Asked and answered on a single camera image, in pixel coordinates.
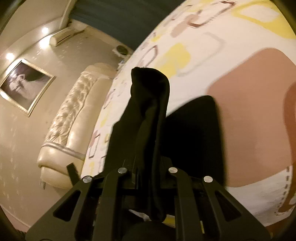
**patterned bedding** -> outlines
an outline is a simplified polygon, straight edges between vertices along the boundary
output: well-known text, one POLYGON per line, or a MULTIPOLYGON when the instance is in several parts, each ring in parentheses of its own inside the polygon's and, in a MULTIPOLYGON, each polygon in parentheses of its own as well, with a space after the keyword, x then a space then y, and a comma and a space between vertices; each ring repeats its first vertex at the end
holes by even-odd
POLYGON ((133 53, 107 96, 81 176, 102 172, 130 98, 131 69, 170 82, 167 114, 202 95, 220 110, 227 189, 263 225, 296 204, 296 36, 269 0, 187 0, 133 53))

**gold picture frame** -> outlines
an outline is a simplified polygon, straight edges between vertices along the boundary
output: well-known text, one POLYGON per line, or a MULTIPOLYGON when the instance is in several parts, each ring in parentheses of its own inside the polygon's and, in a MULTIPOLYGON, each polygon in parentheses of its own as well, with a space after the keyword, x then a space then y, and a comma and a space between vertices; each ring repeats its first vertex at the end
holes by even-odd
POLYGON ((0 96, 29 117, 55 76, 25 59, 14 61, 0 81, 0 96))

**white air conditioner unit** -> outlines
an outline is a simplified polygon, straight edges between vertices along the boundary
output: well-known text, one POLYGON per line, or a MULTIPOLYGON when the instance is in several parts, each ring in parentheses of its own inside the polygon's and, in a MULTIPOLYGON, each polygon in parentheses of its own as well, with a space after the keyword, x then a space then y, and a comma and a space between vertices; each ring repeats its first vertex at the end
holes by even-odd
POLYGON ((75 30, 71 27, 65 28, 53 36, 51 36, 49 43, 52 46, 58 46, 59 44, 63 43, 67 39, 71 38, 75 34, 75 30))

